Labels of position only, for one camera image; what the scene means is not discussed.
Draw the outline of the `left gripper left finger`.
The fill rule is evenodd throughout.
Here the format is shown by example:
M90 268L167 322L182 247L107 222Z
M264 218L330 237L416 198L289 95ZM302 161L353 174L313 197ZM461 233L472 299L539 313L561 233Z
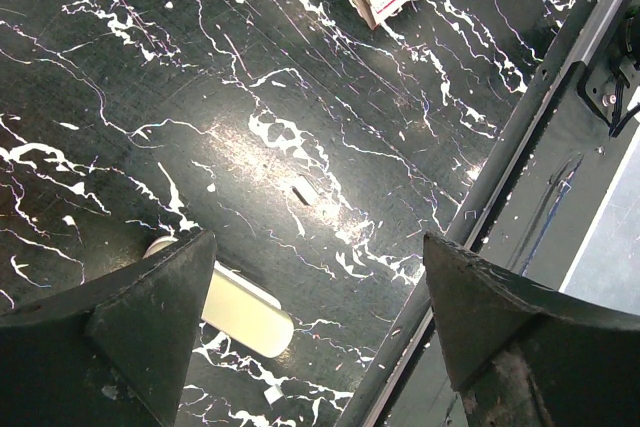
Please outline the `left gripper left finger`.
M191 234L3 315L2 425L173 425L215 255Z

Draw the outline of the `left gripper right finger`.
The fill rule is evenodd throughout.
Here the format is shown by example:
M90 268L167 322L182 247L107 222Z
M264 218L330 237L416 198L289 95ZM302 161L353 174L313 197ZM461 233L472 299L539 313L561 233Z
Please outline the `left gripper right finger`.
M437 233L426 282L471 426L636 426L639 318L499 267Z

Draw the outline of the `beige stapler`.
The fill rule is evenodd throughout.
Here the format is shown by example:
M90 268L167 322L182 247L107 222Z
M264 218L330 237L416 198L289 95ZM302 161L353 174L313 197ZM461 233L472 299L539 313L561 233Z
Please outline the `beige stapler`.
M288 348L294 333L289 314L274 296L217 261L211 238L161 237L145 255L177 263L184 275L178 299L194 303L187 309L190 326L203 322L266 358Z

